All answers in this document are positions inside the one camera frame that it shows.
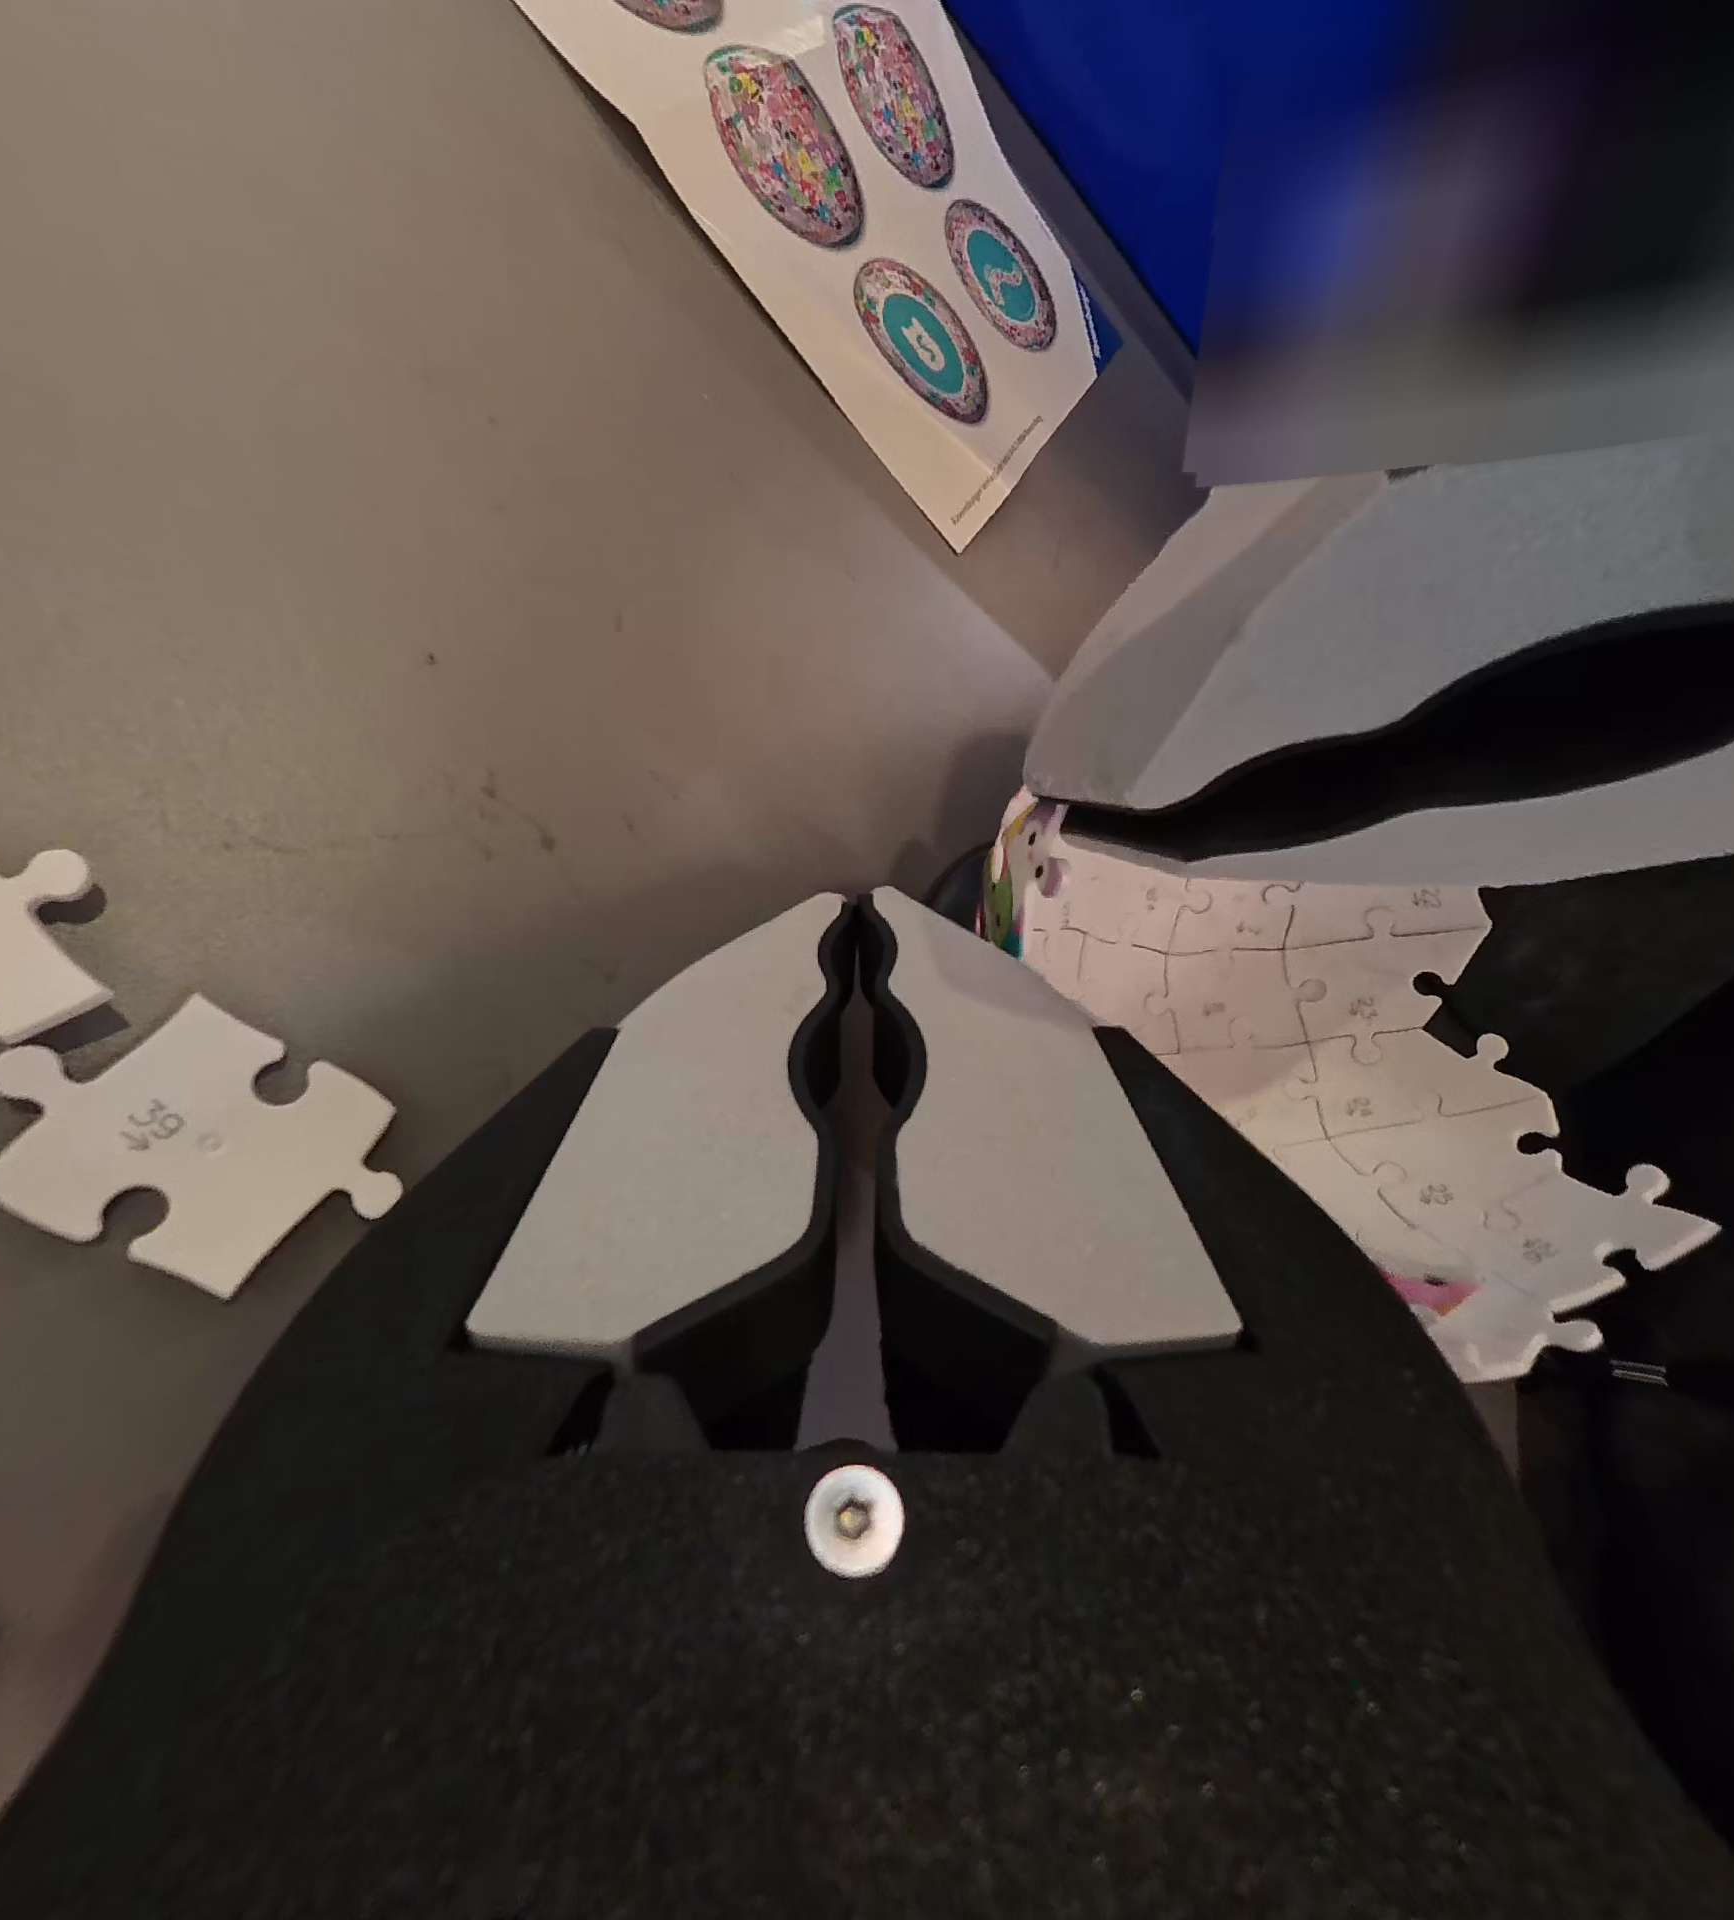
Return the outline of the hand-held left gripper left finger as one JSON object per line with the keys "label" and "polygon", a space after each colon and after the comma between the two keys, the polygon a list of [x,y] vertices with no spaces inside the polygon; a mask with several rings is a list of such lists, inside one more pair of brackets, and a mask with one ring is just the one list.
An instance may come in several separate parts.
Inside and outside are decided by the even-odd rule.
{"label": "hand-held left gripper left finger", "polygon": [[617,1024],[464,1316],[491,1357],[662,1379],[724,1452],[790,1452],[829,1329],[852,899],[812,894]]}

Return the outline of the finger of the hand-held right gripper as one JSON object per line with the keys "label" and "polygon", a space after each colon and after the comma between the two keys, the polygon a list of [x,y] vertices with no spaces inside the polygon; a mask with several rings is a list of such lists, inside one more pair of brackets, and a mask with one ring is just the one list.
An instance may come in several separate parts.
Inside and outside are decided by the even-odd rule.
{"label": "finger of the hand-held right gripper", "polygon": [[1734,601],[1541,641],[1165,807],[1072,797],[1064,831],[1266,879],[1518,886],[1734,856]]}
{"label": "finger of the hand-held right gripper", "polygon": [[1155,815],[1550,641],[1734,604],[1734,432],[1218,486],[1081,644],[1022,785]]}

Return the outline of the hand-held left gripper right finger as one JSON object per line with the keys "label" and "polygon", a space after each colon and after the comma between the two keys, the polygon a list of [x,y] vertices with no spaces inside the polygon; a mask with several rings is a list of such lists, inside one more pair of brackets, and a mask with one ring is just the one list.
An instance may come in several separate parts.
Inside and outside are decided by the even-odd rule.
{"label": "hand-held left gripper right finger", "polygon": [[1230,1349],[1243,1317],[1089,1018],[898,889],[858,899],[888,1107],[882,1387],[902,1452],[997,1452],[1047,1379]]}

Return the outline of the colourful puzzle ball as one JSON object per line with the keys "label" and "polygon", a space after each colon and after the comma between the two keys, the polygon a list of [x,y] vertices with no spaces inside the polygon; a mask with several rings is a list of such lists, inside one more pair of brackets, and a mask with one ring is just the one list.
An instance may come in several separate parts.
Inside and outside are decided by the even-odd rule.
{"label": "colourful puzzle ball", "polygon": [[1657,1165],[1573,1177],[1551,1098],[1426,1031],[1484,945],[1477,889],[1196,876],[1066,832],[1016,788],[978,879],[977,929],[1100,1025],[1120,1025],[1366,1253],[1468,1386],[1591,1352],[1583,1309],[1718,1228],[1665,1203]]}

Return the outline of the white puzzle pieces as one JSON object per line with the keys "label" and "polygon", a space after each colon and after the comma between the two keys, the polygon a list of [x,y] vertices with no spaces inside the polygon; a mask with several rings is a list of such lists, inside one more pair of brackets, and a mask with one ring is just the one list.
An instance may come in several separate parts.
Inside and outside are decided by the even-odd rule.
{"label": "white puzzle pieces", "polygon": [[184,984],[123,1010],[97,856],[0,819],[0,1650],[18,1726],[101,1655],[262,1352],[401,1202],[393,1107]]}

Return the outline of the black round ball stand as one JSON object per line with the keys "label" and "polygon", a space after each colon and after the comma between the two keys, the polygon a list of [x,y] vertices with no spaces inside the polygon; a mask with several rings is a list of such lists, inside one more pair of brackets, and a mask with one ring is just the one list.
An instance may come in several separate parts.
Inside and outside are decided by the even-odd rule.
{"label": "black round ball stand", "polygon": [[927,889],[930,911],[994,948],[1012,934],[1012,879],[994,842],[955,856]]}

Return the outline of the puzzle instruction leaflet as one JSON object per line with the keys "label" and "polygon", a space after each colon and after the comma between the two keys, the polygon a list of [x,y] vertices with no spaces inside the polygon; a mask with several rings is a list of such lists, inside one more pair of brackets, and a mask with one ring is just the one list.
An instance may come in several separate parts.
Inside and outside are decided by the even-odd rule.
{"label": "puzzle instruction leaflet", "polygon": [[1116,335],[940,4],[519,4],[964,552]]}

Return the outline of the blue plastic bin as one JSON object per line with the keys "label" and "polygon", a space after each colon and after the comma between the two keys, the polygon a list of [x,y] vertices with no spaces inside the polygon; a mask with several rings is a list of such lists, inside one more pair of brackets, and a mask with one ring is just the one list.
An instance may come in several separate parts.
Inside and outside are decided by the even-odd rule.
{"label": "blue plastic bin", "polygon": [[1215,4],[946,4],[1184,343],[1200,346],[1224,132]]}

